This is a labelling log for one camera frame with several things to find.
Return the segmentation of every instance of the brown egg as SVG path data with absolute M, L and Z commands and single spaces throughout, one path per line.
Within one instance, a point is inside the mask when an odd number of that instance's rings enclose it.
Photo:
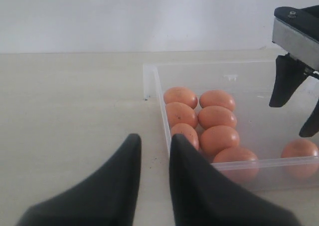
M 213 163 L 236 162 L 236 161 L 256 161 L 257 156 L 250 150 L 242 147 L 232 147 L 219 152 Z M 242 184 L 252 181 L 258 174 L 259 168 L 224 170 L 221 173 L 231 181 Z
M 219 125 L 211 127 L 200 136 L 200 147 L 209 157 L 217 155 L 220 151 L 237 147 L 239 135 L 236 130 L 229 126 Z
M 198 124 L 197 115 L 188 105 L 180 102 L 172 102 L 168 103 L 165 108 L 170 128 L 178 123 L 185 123 L 196 128 Z
M 186 139 L 195 147 L 195 149 L 199 149 L 199 139 L 197 132 L 190 125 L 185 123 L 178 123 L 174 125 L 170 130 L 170 135 L 173 136 L 175 134 L 183 134 Z
M 281 158 L 318 156 L 316 144 L 307 139 L 297 139 L 288 143 L 282 151 Z M 295 179 L 305 180 L 314 175 L 319 164 L 285 166 L 285 170 Z
M 164 102 L 165 104 L 180 102 L 188 105 L 192 109 L 195 109 L 198 100 L 196 94 L 190 89 L 185 87 L 173 87 L 164 93 Z
M 199 104 L 202 108 L 211 105 L 222 106 L 230 111 L 235 110 L 234 98 L 223 90 L 209 90 L 201 95 Z
M 198 122 L 208 129 L 217 125 L 226 125 L 235 128 L 237 119 L 233 112 L 221 106 L 207 106 L 198 114 Z

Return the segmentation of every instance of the plastic container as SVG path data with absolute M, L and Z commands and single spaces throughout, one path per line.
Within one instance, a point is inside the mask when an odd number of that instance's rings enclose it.
M 223 89 L 236 101 L 234 113 L 241 146 L 251 149 L 259 161 L 212 165 L 220 171 L 259 168 L 257 177 L 243 184 L 251 191 L 318 186 L 319 171 L 306 180 L 297 180 L 285 170 L 292 165 L 319 164 L 318 157 L 281 159 L 280 155 L 288 142 L 299 138 L 299 130 L 317 103 L 319 81 L 309 77 L 284 107 L 271 108 L 274 81 L 274 61 L 144 65 L 145 99 L 159 100 L 168 152 L 171 136 L 163 93 L 174 86 L 188 87 L 198 96 L 207 90 Z M 319 134 L 310 140 L 318 145 Z

